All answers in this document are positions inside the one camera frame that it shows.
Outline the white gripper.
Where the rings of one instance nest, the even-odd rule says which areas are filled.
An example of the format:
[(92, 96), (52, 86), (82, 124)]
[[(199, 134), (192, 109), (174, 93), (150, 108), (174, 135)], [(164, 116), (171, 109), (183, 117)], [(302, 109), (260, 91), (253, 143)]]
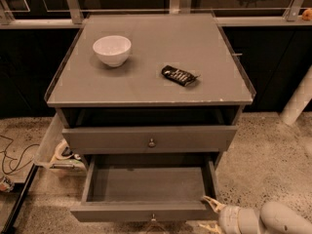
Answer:
[(209, 224), (201, 224), (201, 227), (214, 234), (222, 234), (222, 230), (225, 234), (241, 234), (238, 223), (239, 207), (225, 206), (210, 196), (204, 196), (203, 199), (211, 206), (215, 213), (219, 214), (218, 223), (220, 227), (218, 225), (210, 226)]

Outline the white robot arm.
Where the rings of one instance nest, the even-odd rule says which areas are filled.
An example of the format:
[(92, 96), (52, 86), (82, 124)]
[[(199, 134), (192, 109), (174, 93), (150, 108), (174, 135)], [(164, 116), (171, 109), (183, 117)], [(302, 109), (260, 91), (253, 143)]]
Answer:
[(312, 223), (289, 207), (278, 202), (266, 202), (260, 210), (224, 205), (204, 196), (218, 220), (201, 227), (213, 234), (312, 234)]

